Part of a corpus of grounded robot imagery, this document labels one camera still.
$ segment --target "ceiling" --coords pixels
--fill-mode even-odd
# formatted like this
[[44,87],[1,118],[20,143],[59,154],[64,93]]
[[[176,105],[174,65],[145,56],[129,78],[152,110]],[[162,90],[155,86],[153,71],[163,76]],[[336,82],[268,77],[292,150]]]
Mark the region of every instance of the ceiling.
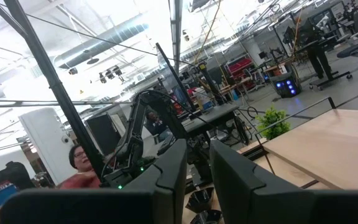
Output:
[[[295,0],[275,0],[283,9]],[[158,68],[155,43],[158,42],[169,58],[173,58],[173,39],[170,18],[169,0],[20,0],[43,47],[62,80],[72,100],[100,100],[120,95],[123,89],[133,82],[148,79],[150,73]],[[206,33],[212,23],[218,8],[218,0],[208,1],[202,8],[191,12],[190,0],[182,0],[181,29],[186,35],[180,37],[181,59],[194,61],[194,52],[201,47]],[[258,0],[221,0],[220,10],[216,16],[212,32],[206,45],[211,44],[211,52],[223,52],[235,43],[234,34],[241,35],[250,32],[250,27],[263,13],[273,0],[258,3]],[[263,15],[264,22],[272,22],[274,12]],[[147,27],[133,37],[123,40],[120,44],[130,46],[128,49],[115,45],[93,56],[99,62],[88,65],[85,62],[75,65],[78,74],[69,75],[68,69],[56,64],[59,55],[71,49],[82,49],[87,42],[95,41],[109,30],[117,32],[125,27],[127,22],[136,16],[142,16],[141,22]],[[99,72],[105,72],[113,66],[119,66],[125,82],[118,78],[102,84]],[[5,22],[0,16],[0,98],[11,100],[55,100],[48,83],[37,66],[30,49],[24,39]],[[37,108],[0,108],[0,130],[17,122],[17,117]],[[89,109],[89,106],[77,108],[79,111]],[[19,123],[7,130],[21,131]]]

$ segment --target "woman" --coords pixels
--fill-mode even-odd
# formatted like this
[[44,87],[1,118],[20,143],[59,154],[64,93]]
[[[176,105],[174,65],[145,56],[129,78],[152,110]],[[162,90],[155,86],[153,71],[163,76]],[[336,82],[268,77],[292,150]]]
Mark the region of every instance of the woman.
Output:
[[68,159],[71,166],[78,170],[78,173],[65,180],[60,185],[60,189],[99,188],[98,176],[82,146],[79,144],[73,146],[68,153]]

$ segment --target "table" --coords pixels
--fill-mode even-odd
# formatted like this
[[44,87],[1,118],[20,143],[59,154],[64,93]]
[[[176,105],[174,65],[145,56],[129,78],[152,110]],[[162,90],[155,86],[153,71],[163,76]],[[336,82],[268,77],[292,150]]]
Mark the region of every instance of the table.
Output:
[[[225,103],[211,108],[207,113],[201,115],[200,118],[211,123],[213,126],[218,126],[226,121],[234,119],[233,111],[238,108],[239,107],[237,105]],[[195,118],[190,123],[185,124],[184,127],[190,137],[197,136],[212,129],[210,125],[204,123],[204,121],[198,118]]]
[[264,148],[329,188],[358,189],[357,110],[328,111]]

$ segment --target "person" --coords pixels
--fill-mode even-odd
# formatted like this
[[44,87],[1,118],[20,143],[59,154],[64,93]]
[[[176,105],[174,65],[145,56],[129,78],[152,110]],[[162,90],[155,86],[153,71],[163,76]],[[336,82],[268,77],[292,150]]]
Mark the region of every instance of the person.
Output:
[[78,173],[63,181],[60,189],[99,188],[100,180],[81,145],[76,144],[70,149],[68,160]]
[[152,135],[158,134],[159,141],[164,141],[169,135],[167,126],[164,125],[153,111],[146,112],[146,119],[145,127],[147,130],[149,130]]

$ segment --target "light wood tabletop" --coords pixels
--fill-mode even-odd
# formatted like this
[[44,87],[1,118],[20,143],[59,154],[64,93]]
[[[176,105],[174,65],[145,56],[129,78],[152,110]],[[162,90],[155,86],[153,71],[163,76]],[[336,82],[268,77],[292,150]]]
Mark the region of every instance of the light wood tabletop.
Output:
[[358,189],[357,110],[328,111],[264,148],[331,189]]

